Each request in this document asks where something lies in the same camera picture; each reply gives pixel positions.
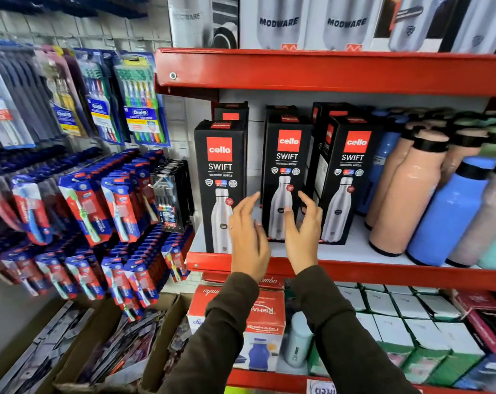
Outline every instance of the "sleeve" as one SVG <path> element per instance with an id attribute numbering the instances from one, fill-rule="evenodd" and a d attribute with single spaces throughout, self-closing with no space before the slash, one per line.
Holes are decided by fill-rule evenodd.
<path id="1" fill-rule="evenodd" d="M 338 394 L 419 393 L 363 328 L 323 268 L 301 271 L 291 286 Z"/>
<path id="2" fill-rule="evenodd" d="M 222 394 L 243 347 L 243 332 L 259 286 L 251 276 L 232 273 L 208 304 L 205 322 L 190 338 L 159 394 Z"/>

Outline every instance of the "silver bottle image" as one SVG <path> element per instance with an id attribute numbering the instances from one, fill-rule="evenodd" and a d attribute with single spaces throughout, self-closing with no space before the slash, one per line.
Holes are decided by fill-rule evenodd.
<path id="1" fill-rule="evenodd" d="M 440 0 L 402 0 L 390 34 L 390 51 L 416 52 L 423 45 Z"/>
<path id="2" fill-rule="evenodd" d="M 450 52 L 496 51 L 496 0 L 471 0 Z"/>
<path id="3" fill-rule="evenodd" d="M 212 0 L 168 0 L 173 47 L 208 48 L 213 41 Z"/>
<path id="4" fill-rule="evenodd" d="M 282 175 L 279 177 L 278 190 L 275 191 L 270 205 L 270 223 L 268 224 L 268 236 L 276 241 L 284 240 L 284 208 L 291 208 L 291 192 L 287 189 L 290 177 Z"/>
<path id="5" fill-rule="evenodd" d="M 339 189 L 330 200 L 326 213 L 321 239 L 324 242 L 338 242 L 343 236 L 346 220 L 352 205 L 352 195 L 348 188 L 352 185 L 352 177 L 343 177 Z"/>
<path id="6" fill-rule="evenodd" d="M 303 0 L 258 0 L 257 39 L 263 49 L 280 50 L 297 44 Z"/>
<path id="7" fill-rule="evenodd" d="M 346 51 L 347 44 L 362 44 L 369 27 L 374 0 L 328 0 L 323 41 L 330 51 Z"/>
<path id="8" fill-rule="evenodd" d="M 226 204 L 228 190 L 215 190 L 215 205 L 212 209 L 212 238 L 214 253 L 232 252 L 232 239 L 228 229 L 230 217 L 233 214 L 232 206 Z"/>

